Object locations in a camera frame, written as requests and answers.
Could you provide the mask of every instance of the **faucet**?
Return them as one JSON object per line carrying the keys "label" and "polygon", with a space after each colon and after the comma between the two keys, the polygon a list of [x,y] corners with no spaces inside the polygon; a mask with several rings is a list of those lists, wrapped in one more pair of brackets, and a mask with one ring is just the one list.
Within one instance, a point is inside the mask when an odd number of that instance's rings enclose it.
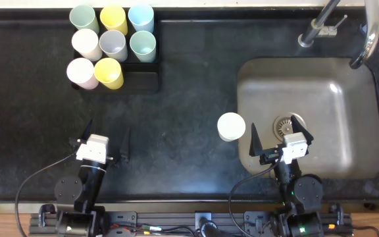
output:
{"label": "faucet", "polygon": [[[316,19],[311,21],[307,32],[298,37],[298,42],[302,47],[310,47],[314,43],[316,37],[334,37],[337,32],[337,27],[346,18],[346,16],[335,27],[324,26],[330,13],[336,8],[340,0],[330,0],[323,8]],[[359,68],[368,60],[375,50],[379,38],[379,6],[377,0],[364,0],[366,11],[366,38],[363,48],[358,52],[356,57],[353,57],[349,66],[352,69]]]}

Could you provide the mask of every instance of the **black countertop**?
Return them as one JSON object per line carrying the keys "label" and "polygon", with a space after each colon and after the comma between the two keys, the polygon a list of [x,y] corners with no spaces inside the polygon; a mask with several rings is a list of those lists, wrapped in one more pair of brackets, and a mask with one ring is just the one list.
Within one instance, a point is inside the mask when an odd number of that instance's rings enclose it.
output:
{"label": "black countertop", "polygon": [[[329,23],[345,12],[336,12]],[[364,42],[358,32],[365,19],[362,9],[349,10],[337,37],[317,39],[308,49],[298,45],[297,37],[318,15],[316,10],[158,9],[161,90],[154,95],[91,95],[73,90],[65,74],[74,33],[67,10],[3,13],[0,201],[13,201],[27,176],[68,155],[68,138],[92,118],[94,132],[108,136],[114,151],[126,127],[131,128],[131,161],[109,168],[98,201],[225,199],[236,182],[250,175],[238,159],[237,142],[223,142],[216,129],[221,114],[237,111],[240,66],[255,57],[352,57]],[[379,44],[368,65],[379,99]],[[22,200],[54,200],[56,181],[76,174],[79,166],[71,159],[41,173],[26,185]],[[280,199],[271,178],[244,184],[235,196]],[[324,199],[377,200],[379,175],[325,179]]]}

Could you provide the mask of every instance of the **wooden surface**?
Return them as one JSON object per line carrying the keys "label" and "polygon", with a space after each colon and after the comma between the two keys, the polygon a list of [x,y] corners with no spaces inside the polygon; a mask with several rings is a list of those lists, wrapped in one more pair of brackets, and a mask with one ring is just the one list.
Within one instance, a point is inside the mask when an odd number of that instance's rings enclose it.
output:
{"label": "wooden surface", "polygon": [[[30,215],[21,214],[20,221],[25,233],[28,233]],[[379,229],[379,213],[354,213],[353,224],[356,226],[372,225]],[[21,237],[17,230],[16,219],[13,214],[0,214],[0,237]],[[375,237],[373,230],[355,231],[355,236]]]}

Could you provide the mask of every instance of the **cup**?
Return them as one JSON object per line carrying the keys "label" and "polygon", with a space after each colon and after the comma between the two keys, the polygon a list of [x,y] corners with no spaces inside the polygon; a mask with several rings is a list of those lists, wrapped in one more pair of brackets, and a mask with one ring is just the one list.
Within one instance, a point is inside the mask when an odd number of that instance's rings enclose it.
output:
{"label": "cup", "polygon": [[68,79],[87,90],[94,89],[99,84],[94,72],[93,63],[85,58],[74,59],[66,68]]}
{"label": "cup", "polygon": [[119,89],[124,84],[121,66],[111,58],[101,59],[95,65],[95,77],[109,89]]}
{"label": "cup", "polygon": [[103,33],[99,45],[110,58],[123,62],[128,57],[125,36],[118,30],[108,30]]}
{"label": "cup", "polygon": [[150,32],[134,33],[130,39],[130,47],[143,63],[151,63],[156,59],[156,38]]}
{"label": "cup", "polygon": [[71,44],[77,52],[91,61],[97,61],[102,57],[102,50],[99,47],[99,38],[93,30],[78,30],[72,36]]}
{"label": "cup", "polygon": [[217,121],[218,135],[225,142],[231,142],[245,133],[245,121],[237,113],[225,113]]}
{"label": "cup", "polygon": [[153,33],[155,29],[155,12],[153,8],[148,5],[136,5],[128,11],[128,18],[136,31],[148,31]]}
{"label": "cup", "polygon": [[111,5],[102,9],[100,21],[108,30],[119,30],[125,36],[128,33],[125,11],[118,5]]}
{"label": "cup", "polygon": [[70,11],[70,21],[79,30],[90,29],[99,33],[99,23],[97,23],[96,13],[89,5],[80,5]]}

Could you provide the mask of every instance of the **sink basin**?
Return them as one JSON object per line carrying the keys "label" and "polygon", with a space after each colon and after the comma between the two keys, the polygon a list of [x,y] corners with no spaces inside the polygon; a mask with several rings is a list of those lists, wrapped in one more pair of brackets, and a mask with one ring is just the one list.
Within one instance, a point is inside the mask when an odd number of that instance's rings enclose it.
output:
{"label": "sink basin", "polygon": [[252,174],[268,168],[249,156],[251,123],[263,148],[282,143],[296,115],[314,136],[298,159],[303,174],[372,178],[379,173],[379,111],[374,78],[349,59],[253,59],[238,72],[238,113],[246,123],[239,155]]}

